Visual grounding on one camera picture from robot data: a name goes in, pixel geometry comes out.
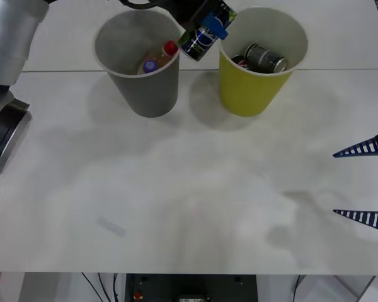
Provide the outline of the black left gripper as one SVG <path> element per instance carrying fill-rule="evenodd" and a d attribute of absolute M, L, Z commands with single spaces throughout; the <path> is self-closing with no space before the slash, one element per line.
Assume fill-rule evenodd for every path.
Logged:
<path fill-rule="evenodd" d="M 168 1 L 168 11 L 186 31 L 193 31 L 202 25 L 221 40 L 228 36 L 221 21 L 209 14 L 207 0 L 171 0 Z"/>

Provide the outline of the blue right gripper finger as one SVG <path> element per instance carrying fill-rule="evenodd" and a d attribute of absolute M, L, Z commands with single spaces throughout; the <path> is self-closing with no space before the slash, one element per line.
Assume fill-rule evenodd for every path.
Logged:
<path fill-rule="evenodd" d="M 378 156 L 378 135 L 333 154 L 334 158 L 363 156 Z"/>
<path fill-rule="evenodd" d="M 337 215 L 378 230 L 378 211 L 333 210 Z"/>

